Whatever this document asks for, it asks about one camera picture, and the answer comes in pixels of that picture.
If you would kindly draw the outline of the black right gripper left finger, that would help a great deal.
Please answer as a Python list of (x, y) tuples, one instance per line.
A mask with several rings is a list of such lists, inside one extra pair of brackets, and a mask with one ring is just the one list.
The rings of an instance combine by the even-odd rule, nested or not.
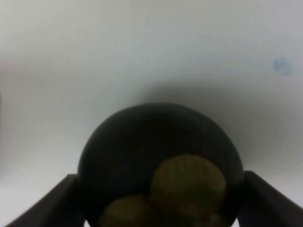
[(8, 227), (83, 227), (85, 217), (79, 200), (78, 176), (67, 175)]

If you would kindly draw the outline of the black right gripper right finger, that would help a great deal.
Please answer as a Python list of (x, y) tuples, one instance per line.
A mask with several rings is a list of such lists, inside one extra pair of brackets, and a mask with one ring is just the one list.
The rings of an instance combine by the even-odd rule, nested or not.
[(245, 172), (240, 227), (303, 227), (303, 209), (252, 171)]

